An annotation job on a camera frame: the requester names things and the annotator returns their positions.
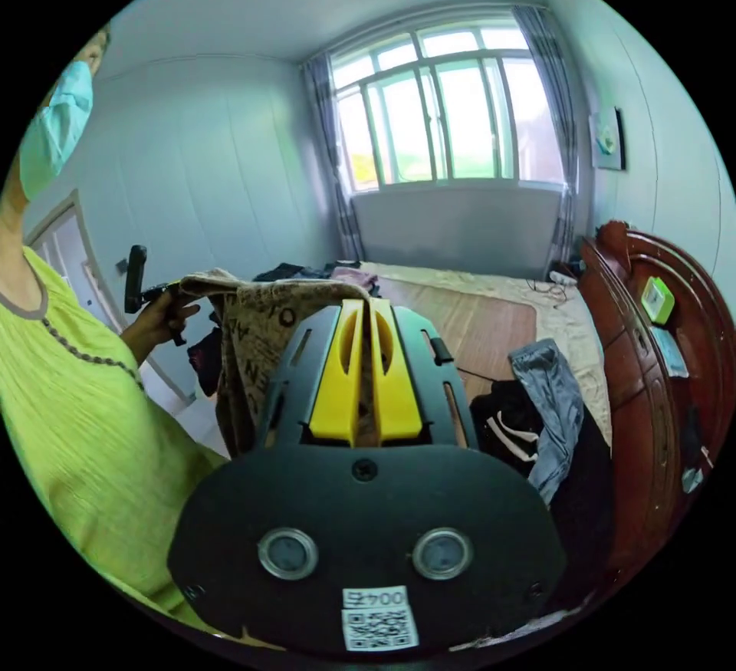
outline bed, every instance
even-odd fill
[[[586,270],[565,298],[550,285],[490,275],[363,263],[380,293],[429,318],[455,355],[471,400],[513,375],[508,353],[546,337],[567,358],[612,449],[616,540],[598,595],[609,596],[669,539],[698,490],[686,495],[681,435],[696,417],[707,476],[736,401],[734,322],[718,289],[689,255],[609,222],[583,241]],[[640,300],[650,276],[675,295],[665,328],[689,378],[671,377]]]

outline hand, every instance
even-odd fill
[[[138,318],[120,335],[136,358],[143,364],[155,347],[174,338],[186,327],[186,319],[199,313],[200,306],[187,305],[191,299],[174,300],[169,291],[149,303]]]

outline bamboo mat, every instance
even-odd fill
[[[536,340],[537,312],[530,305],[379,277],[392,305],[428,318],[445,342],[470,402],[491,391],[491,380],[513,380],[508,355]]]

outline gray checkered curtain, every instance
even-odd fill
[[[337,132],[337,102],[332,88],[330,59],[319,55],[304,65],[307,89],[319,117],[322,138],[330,162],[330,186],[340,230],[340,244],[345,259],[364,260],[363,243],[353,210],[353,200],[345,193],[340,181],[340,147]]]
[[[570,260],[573,247],[577,200],[577,122],[573,112],[567,66],[550,24],[549,12],[536,6],[515,6],[512,11],[529,45],[544,86],[544,93],[547,95],[565,176],[557,224],[544,266],[546,278],[552,262]]]

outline dark red wooden furniture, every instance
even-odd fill
[[[696,406],[713,462],[736,400],[734,322],[705,270],[673,244],[609,222],[583,242],[580,292],[605,352],[613,428],[616,540],[609,586],[633,576],[667,541],[698,491],[685,495],[680,433]],[[670,377],[641,297],[650,276],[675,296],[665,328],[690,372]],[[705,454],[699,466],[710,470]]]

